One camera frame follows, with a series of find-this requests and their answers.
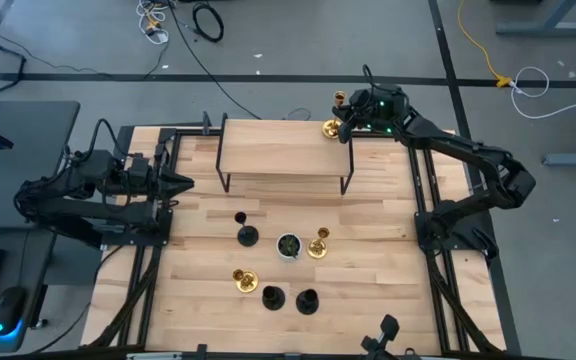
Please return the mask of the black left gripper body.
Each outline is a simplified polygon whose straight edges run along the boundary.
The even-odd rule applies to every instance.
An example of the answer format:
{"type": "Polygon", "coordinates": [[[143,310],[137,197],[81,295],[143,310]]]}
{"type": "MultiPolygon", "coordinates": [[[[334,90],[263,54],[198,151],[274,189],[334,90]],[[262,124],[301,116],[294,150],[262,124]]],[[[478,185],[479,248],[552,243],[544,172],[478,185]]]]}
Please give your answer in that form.
{"type": "Polygon", "coordinates": [[[164,194],[160,180],[161,162],[157,159],[150,164],[150,159],[142,153],[132,156],[132,163],[125,171],[129,189],[126,200],[131,202],[134,197],[146,195],[150,199],[163,200],[164,194]]]}

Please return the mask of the succulent in white pot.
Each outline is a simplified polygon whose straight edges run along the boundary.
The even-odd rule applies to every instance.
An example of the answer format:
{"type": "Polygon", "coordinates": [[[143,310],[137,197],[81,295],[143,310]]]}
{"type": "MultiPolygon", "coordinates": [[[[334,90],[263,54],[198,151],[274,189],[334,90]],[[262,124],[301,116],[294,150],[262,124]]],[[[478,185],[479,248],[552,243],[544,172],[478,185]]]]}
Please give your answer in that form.
{"type": "Polygon", "coordinates": [[[296,261],[302,250],[301,239],[294,233],[282,234],[276,243],[279,258],[285,262],[296,261]]]}

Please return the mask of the wooden shelf black metal legs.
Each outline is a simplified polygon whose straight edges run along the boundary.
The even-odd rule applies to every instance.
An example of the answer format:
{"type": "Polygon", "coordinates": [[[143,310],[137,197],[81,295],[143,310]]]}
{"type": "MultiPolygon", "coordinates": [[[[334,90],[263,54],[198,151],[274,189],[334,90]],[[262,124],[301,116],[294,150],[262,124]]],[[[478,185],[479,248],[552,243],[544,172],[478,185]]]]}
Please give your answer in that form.
{"type": "Polygon", "coordinates": [[[225,191],[233,175],[336,177],[346,194],[354,175],[353,143],[299,120],[222,119],[215,169],[225,191]]]}

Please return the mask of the gold candlestick holder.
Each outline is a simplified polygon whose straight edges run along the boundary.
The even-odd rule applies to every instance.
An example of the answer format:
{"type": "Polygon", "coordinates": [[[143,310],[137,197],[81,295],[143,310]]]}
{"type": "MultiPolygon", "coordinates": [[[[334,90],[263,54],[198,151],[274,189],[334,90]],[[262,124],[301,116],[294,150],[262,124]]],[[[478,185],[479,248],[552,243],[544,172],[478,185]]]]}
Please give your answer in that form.
{"type": "Polygon", "coordinates": [[[325,239],[330,235],[327,228],[322,227],[317,232],[317,238],[311,240],[307,245],[308,254],[315,259],[321,259],[328,253],[328,247],[325,239]]]}
{"type": "Polygon", "coordinates": [[[237,289],[242,293],[254,291],[259,284],[258,275],[251,270],[236,269],[233,271],[232,278],[237,289]]]}
{"type": "MultiPolygon", "coordinates": [[[[339,109],[345,102],[346,94],[343,91],[337,91],[334,94],[334,109],[339,109]]],[[[323,135],[330,139],[336,139],[338,137],[339,126],[342,121],[336,115],[332,118],[326,120],[322,125],[323,135]]]]}

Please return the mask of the dark grey desk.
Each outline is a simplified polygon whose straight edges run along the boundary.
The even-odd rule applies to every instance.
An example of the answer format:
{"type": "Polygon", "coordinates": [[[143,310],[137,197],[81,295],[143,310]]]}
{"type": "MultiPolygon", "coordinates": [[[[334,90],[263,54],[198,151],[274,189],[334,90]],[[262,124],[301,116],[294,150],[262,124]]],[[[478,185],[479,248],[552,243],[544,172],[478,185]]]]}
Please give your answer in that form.
{"type": "Polygon", "coordinates": [[[26,180],[57,172],[80,110],[77,101],[0,101],[0,135],[14,143],[0,150],[0,228],[24,228],[13,197],[26,180]]]}
{"type": "Polygon", "coordinates": [[[44,290],[44,276],[54,248],[55,236],[36,229],[0,229],[0,294],[9,287],[26,290],[22,321],[8,336],[0,337],[0,353],[17,351],[29,328],[38,320],[44,290]]]}

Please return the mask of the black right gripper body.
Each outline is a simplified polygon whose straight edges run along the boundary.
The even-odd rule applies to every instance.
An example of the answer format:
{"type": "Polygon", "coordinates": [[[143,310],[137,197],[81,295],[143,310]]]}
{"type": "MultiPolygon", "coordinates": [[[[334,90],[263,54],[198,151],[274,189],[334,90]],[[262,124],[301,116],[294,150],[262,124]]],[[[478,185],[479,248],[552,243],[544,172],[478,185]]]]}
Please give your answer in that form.
{"type": "Polygon", "coordinates": [[[336,116],[354,115],[351,122],[341,123],[338,139],[342,144],[352,138],[354,129],[392,135],[396,141],[402,137],[404,120],[410,113],[409,98],[397,85],[371,86],[355,91],[349,99],[353,113],[343,114],[336,109],[336,116]]]}

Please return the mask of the black computer mouse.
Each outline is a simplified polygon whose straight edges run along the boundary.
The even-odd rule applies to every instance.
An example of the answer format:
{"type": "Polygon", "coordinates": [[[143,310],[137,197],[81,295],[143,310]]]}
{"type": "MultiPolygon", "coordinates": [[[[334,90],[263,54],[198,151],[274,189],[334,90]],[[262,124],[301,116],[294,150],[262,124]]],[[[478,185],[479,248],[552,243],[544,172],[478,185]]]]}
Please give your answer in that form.
{"type": "Polygon", "coordinates": [[[22,321],[26,290],[21,286],[6,288],[0,294],[0,337],[13,333],[22,321]]]}

